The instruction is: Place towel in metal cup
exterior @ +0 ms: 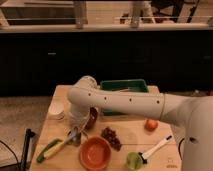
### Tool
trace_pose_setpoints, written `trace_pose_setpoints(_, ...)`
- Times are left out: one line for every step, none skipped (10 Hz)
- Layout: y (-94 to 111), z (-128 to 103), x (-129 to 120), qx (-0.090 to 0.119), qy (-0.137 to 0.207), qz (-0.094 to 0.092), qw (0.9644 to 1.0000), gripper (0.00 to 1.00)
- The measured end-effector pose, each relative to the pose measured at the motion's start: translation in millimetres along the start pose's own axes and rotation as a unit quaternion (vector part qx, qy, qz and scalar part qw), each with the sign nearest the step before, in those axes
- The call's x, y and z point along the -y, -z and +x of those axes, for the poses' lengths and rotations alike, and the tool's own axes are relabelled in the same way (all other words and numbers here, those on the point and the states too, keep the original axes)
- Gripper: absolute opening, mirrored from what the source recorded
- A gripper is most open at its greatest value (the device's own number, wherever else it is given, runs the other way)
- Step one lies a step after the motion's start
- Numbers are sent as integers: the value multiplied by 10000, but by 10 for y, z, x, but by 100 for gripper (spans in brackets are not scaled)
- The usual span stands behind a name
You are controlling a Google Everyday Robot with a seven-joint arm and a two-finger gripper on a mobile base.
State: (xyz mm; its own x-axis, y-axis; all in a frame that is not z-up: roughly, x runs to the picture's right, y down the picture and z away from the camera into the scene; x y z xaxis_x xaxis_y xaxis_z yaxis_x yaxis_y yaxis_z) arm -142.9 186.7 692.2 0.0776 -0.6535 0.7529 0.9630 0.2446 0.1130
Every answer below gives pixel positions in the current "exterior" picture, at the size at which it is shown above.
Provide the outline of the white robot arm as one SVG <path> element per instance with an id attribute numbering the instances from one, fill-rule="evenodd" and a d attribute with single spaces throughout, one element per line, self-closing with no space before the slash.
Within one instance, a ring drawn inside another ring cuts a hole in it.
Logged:
<path id="1" fill-rule="evenodd" d="M 106 91 L 91 76 L 81 77 L 67 93 L 70 113 L 79 123 L 91 107 L 111 109 L 185 129 L 181 171 L 213 171 L 213 96 Z"/>

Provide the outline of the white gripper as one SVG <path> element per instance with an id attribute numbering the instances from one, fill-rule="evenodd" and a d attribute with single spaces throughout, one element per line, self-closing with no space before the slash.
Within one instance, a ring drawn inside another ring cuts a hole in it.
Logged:
<path id="1" fill-rule="evenodd" d="M 90 108 L 72 104 L 68 112 L 70 124 L 77 127 L 79 131 L 83 130 L 90 118 Z"/>

